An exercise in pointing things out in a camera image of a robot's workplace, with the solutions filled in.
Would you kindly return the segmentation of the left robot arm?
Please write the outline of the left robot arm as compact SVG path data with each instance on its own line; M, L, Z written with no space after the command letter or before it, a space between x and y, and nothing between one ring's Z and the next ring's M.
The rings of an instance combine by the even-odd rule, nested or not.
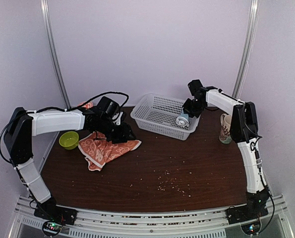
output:
M6 147L8 162L41 206L41 213L49 220L57 219L60 210L55 206L56 201L36 167L34 149L37 147L37 138L61 131L87 130L102 133L113 144L135 140L131 126L123 120L115 122L114 118L114 115L100 112L95 107L74 110L51 108L45 111L27 111L18 107L14 110L8 124L1 131L0 146Z

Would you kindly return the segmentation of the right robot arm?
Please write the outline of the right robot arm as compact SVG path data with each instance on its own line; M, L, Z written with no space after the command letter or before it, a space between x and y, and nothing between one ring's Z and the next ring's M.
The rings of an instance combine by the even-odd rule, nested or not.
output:
M243 102L225 94L214 86L204 87L200 80L188 83L193 99L187 99L182 110L190 118L198 118L208 105L213 105L231 116L231 139L237 144L242 155L247 178L247 201L243 215L253 219L265 208L270 197L259 154L258 121L253 102Z

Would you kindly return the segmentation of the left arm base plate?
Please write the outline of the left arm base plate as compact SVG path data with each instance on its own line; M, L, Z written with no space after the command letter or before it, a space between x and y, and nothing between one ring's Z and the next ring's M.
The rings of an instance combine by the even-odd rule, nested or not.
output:
M56 209L58 211L54 215L39 206L34 211L35 217L45 220L42 223L41 230L45 236L50 238L59 235L64 226L74 225L78 213L75 209L70 208L56 207Z

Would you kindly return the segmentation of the blue patterned towel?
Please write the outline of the blue patterned towel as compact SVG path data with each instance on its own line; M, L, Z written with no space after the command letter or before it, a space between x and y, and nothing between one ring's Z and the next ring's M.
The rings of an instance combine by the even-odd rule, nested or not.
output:
M189 126L189 115L182 113L176 118L176 124L181 127Z

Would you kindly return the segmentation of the orange bunny towel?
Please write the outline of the orange bunny towel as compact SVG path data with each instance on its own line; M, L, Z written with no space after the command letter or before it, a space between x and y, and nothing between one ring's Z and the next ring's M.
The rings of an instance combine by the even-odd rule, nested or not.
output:
M125 143L112 144L107 141L104 134L94 132L79 141L78 149L88 163L88 170L100 172L105 164L136 150L141 143L140 140L130 140Z

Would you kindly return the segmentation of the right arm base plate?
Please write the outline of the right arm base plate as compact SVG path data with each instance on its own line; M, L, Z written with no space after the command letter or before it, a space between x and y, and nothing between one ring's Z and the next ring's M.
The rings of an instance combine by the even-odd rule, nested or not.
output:
M241 231L248 236L256 236L262 231L261 218L268 215L267 208L262 208L258 212L251 213L247 206L230 206L226 210L227 220L230 225L240 224Z

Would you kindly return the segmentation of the white plastic basket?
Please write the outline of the white plastic basket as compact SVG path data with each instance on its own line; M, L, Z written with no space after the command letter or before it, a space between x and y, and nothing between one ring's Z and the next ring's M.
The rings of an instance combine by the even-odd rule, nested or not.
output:
M184 102L173 97L146 94L132 109L130 116L140 129L185 141L196 131L200 118L189 117L189 126L178 126L176 118L183 113Z

